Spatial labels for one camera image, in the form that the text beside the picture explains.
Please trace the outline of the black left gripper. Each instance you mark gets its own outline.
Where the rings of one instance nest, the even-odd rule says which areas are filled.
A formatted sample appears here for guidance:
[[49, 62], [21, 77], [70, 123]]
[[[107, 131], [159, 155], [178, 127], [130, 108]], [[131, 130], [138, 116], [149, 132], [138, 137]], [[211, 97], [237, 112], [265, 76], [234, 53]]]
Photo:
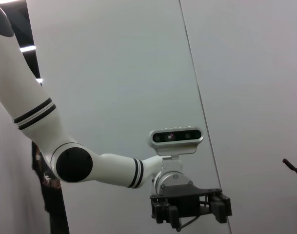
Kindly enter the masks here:
[[159, 193], [151, 195], [151, 217], [157, 224], [169, 223], [173, 229], [181, 227], [180, 217], [212, 213], [217, 222], [227, 223], [232, 216], [231, 199], [222, 189], [200, 189], [195, 185], [162, 185]]

